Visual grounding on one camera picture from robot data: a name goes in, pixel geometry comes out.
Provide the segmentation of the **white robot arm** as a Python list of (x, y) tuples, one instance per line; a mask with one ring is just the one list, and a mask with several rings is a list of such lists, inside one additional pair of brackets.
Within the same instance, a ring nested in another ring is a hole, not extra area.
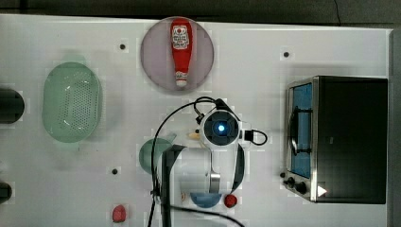
[(243, 123), (220, 98), (216, 108), (198, 117), (200, 148), (173, 145), (159, 158), (163, 227), (173, 227), (174, 210), (183, 211), (182, 194), (231, 194), (242, 183), (245, 157)]

